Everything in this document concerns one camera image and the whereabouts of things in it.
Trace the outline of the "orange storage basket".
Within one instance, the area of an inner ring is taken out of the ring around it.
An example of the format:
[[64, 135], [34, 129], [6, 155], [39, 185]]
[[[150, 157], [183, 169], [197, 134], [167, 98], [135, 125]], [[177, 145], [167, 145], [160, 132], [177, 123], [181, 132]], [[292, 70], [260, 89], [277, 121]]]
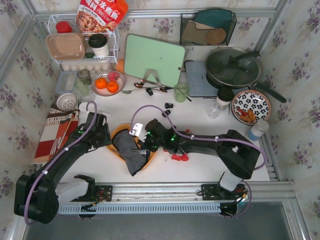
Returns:
[[[120, 124], [118, 127], [115, 128], [115, 130], [110, 134], [110, 137], [111, 139], [114, 138], [114, 136], [118, 133], [118, 132], [121, 132], [123, 130], [130, 130], [131, 126], [129, 123], [124, 123], [124, 124]], [[120, 159], [123, 163], [125, 163], [126, 161], [121, 158], [120, 154], [118, 153], [118, 150], [116, 149], [116, 147], [111, 144], [111, 145], [108, 145], [106, 147], [109, 151], [111, 151], [115, 156], [117, 156], [118, 159]], [[145, 168], [148, 167], [148, 165], [152, 162], [152, 160], [155, 158], [155, 156], [157, 155], [156, 152], [151, 152], [149, 154], [149, 157], [147, 159], [147, 162], [146, 162], [146, 165], [142, 168], [142, 170], [144, 170]]]

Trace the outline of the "grey blue cloth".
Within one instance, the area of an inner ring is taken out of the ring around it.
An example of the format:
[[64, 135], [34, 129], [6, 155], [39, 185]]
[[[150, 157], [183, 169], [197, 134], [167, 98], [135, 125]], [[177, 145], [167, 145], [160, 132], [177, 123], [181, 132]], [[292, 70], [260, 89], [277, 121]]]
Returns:
[[147, 164], [150, 152], [140, 149], [127, 129], [117, 132], [112, 138], [112, 144], [125, 161], [132, 177]]

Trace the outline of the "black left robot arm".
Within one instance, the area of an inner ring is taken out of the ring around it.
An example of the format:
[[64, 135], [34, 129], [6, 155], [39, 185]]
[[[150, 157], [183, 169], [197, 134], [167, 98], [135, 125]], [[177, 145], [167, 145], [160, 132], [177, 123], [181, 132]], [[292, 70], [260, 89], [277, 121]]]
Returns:
[[69, 183], [60, 180], [84, 154], [111, 144], [107, 116], [91, 112], [86, 123], [77, 127], [65, 145], [51, 160], [31, 175], [21, 175], [15, 188], [13, 211], [24, 218], [27, 225], [35, 222], [48, 224], [58, 209], [84, 195], [93, 195], [95, 180], [77, 175]]

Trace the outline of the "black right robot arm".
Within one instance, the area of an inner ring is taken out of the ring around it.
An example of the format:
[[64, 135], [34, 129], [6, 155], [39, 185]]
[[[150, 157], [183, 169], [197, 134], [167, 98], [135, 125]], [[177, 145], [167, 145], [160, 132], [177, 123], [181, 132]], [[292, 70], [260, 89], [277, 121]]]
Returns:
[[227, 171], [220, 177], [215, 194], [230, 199], [242, 180], [249, 180], [262, 154], [259, 148], [236, 130], [221, 135], [193, 135], [178, 131], [174, 126], [165, 128], [157, 119], [142, 127], [138, 136], [142, 147], [156, 152], [163, 148], [170, 154], [203, 154], [218, 157]]

